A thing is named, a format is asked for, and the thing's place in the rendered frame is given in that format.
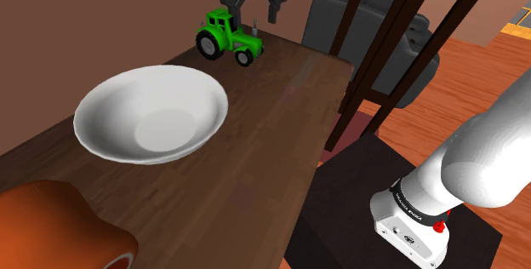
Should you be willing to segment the green toy tractor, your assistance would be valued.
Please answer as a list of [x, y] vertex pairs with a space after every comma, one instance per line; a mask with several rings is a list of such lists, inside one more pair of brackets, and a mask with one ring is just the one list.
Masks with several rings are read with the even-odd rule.
[[263, 41], [258, 37], [257, 20], [252, 33], [246, 34], [242, 27], [234, 27], [233, 16], [227, 8], [218, 8], [206, 13], [206, 23], [197, 30], [196, 46], [207, 60], [217, 60], [226, 51], [231, 51], [240, 66], [250, 66], [254, 59], [264, 53]]

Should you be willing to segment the white bowl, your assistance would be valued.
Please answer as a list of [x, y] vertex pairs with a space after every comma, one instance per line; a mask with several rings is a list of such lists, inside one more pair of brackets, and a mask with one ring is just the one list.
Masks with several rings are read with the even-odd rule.
[[89, 91], [73, 128], [79, 143], [118, 163], [160, 164], [201, 148], [228, 113], [222, 85], [187, 66], [145, 66]]

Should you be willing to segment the dark wooden table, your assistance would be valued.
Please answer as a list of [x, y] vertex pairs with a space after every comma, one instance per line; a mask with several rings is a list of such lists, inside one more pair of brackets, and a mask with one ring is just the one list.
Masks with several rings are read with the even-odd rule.
[[0, 160], [0, 191], [72, 183], [102, 219], [136, 236], [132, 269], [279, 269], [353, 67], [262, 37], [265, 54], [248, 67], [196, 49], [174, 58], [215, 77], [229, 100], [219, 131], [188, 157], [109, 162], [87, 152], [65, 120]]

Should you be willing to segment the dark robot stand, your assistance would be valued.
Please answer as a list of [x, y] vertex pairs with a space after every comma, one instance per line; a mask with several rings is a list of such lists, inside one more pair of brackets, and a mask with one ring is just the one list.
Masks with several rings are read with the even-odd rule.
[[[415, 166], [364, 135], [317, 168], [284, 258], [291, 269], [420, 269], [377, 235], [370, 198]], [[449, 216], [448, 253], [437, 269], [490, 269], [502, 235], [460, 205]]]

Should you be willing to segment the orange cylindrical container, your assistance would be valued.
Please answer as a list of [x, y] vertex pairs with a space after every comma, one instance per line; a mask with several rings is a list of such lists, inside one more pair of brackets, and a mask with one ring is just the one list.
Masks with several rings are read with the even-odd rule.
[[102, 220], [69, 182], [0, 192], [0, 269], [130, 269], [139, 243]]

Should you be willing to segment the dark brown wooden frame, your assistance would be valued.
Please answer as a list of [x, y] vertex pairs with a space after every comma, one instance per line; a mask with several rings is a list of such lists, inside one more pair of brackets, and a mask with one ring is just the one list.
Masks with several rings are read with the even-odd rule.
[[345, 96], [340, 103], [340, 118], [325, 145], [327, 151], [331, 152], [334, 149], [363, 100], [371, 100], [380, 105], [379, 110], [363, 131], [364, 134], [374, 133], [478, 0], [457, 0], [391, 93], [383, 95], [373, 91], [371, 87], [374, 81], [424, 1], [393, 1], [362, 64], [357, 69], [354, 80], [348, 84]]

